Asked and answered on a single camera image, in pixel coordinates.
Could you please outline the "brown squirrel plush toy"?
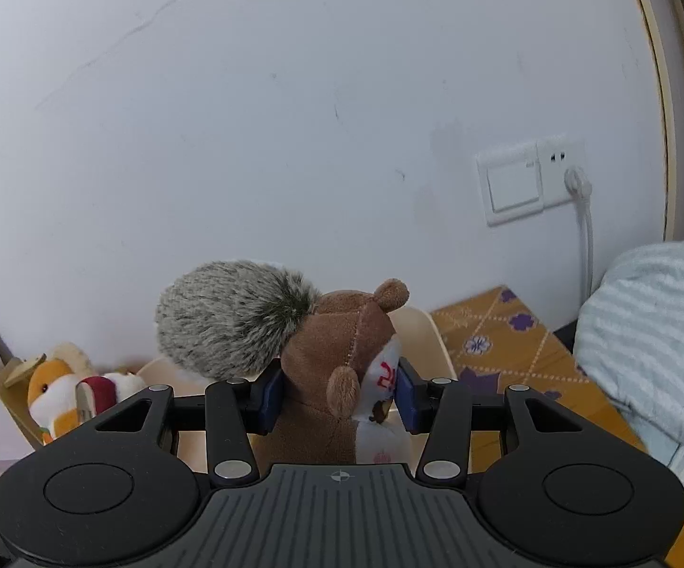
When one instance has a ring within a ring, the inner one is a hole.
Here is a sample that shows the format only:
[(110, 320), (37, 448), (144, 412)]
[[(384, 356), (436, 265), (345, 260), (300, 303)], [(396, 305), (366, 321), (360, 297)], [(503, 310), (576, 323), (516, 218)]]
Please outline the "brown squirrel plush toy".
[(302, 273), (274, 264), (207, 263), (161, 293), (158, 349), (210, 381), (253, 378), (280, 363), (288, 398), (274, 428), (253, 441), (262, 472), (407, 464), (412, 443), (389, 409), (402, 355), (391, 314), (409, 298), (397, 278), (371, 293), (320, 293)]

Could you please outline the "beige plastic storage bin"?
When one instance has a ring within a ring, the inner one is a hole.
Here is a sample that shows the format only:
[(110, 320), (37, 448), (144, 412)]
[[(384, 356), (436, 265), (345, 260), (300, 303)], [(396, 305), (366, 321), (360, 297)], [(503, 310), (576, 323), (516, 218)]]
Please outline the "beige plastic storage bin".
[[(400, 337), (402, 355), (424, 380), (434, 377), (456, 380), (451, 359), (432, 317), (420, 309), (405, 306), (389, 314)], [(157, 358), (138, 372), (148, 385), (170, 385), (176, 398), (203, 395), (210, 382), (182, 371), (166, 358)], [(179, 434), (178, 456), (194, 472), (206, 472), (206, 437), (201, 431)]]

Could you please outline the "yellow patterned table mat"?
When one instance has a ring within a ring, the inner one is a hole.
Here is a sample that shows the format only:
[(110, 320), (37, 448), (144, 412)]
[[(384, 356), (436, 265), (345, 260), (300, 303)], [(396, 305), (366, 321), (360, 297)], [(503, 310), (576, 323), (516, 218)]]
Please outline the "yellow patterned table mat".
[(510, 287), (432, 313), (457, 379), (477, 395), (527, 385), (642, 449), (631, 427), (565, 345)]

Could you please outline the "orange white hamster plush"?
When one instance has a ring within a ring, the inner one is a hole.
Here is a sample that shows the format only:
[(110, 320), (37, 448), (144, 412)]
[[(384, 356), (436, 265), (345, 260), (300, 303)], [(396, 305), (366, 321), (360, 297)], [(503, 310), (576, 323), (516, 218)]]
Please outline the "orange white hamster plush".
[(79, 346), (65, 342), (36, 364), (28, 381), (27, 409), (41, 442), (48, 445), (145, 387), (134, 373), (98, 373)]

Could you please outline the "striped light blue blanket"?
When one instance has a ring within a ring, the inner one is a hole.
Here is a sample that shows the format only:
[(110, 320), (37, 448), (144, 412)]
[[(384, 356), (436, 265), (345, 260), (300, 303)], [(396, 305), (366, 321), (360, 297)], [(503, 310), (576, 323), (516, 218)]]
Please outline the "striped light blue blanket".
[(684, 485), (684, 241), (614, 260), (580, 309), (574, 358)]

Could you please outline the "wooden stand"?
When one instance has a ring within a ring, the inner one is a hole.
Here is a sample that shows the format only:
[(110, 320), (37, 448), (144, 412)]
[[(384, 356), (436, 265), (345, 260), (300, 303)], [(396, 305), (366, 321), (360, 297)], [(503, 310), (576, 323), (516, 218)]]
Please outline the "wooden stand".
[(0, 401), (8, 410), (21, 434), (34, 449), (43, 446), (43, 434), (28, 411), (28, 382), (36, 367), (44, 360), (46, 360), (45, 354), (28, 360), (12, 358), (0, 370)]

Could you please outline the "white wall light switch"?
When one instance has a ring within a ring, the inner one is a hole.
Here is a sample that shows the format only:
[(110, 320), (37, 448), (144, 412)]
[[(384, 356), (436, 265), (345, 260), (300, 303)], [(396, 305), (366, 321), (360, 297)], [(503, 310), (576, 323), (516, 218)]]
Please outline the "white wall light switch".
[(479, 152), (475, 163), (489, 227), (542, 212), (541, 167), (534, 142)]

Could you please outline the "white wall power socket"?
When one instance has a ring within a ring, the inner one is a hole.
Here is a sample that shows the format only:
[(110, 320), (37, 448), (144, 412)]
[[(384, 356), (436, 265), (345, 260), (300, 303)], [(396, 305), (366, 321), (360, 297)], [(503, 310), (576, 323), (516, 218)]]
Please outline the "white wall power socket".
[(542, 201), (544, 209), (570, 203), (571, 195), (565, 175), (585, 162), (585, 141), (565, 135), (538, 140), (537, 157), (540, 162)]

